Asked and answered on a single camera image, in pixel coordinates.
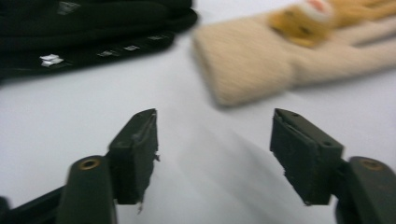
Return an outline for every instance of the plush toy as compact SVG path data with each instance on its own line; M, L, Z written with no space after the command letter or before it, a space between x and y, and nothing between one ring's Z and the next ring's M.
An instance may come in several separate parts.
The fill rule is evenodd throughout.
M272 13L271 27L289 41L312 48L334 28L396 15L394 0L305 0Z

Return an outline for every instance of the yellow plush toy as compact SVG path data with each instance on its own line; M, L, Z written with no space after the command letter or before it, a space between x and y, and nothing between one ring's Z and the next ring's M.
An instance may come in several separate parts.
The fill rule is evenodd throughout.
M305 0L272 13L271 27L289 41L312 48L334 28L396 15L395 0Z

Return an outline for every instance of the toy face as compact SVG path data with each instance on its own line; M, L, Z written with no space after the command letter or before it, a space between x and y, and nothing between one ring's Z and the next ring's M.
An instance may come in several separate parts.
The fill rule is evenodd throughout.
M270 15L269 25L288 40L305 47L315 46L325 39L332 29L330 22L314 21L296 6Z

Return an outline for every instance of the plush toy head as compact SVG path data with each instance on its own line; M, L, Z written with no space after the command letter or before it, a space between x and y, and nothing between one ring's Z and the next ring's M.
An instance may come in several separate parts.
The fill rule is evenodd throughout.
M305 0L270 14L269 25L289 41L314 47L327 38L333 28L332 6L325 0Z

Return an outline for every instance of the beige fabric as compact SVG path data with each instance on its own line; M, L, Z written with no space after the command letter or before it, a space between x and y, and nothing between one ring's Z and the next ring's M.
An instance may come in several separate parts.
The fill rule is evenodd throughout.
M221 105L239 105L296 85L396 67L394 17L338 30L314 49L286 41L266 25L265 17L220 22L194 32L195 52ZM372 43L384 37L395 38Z

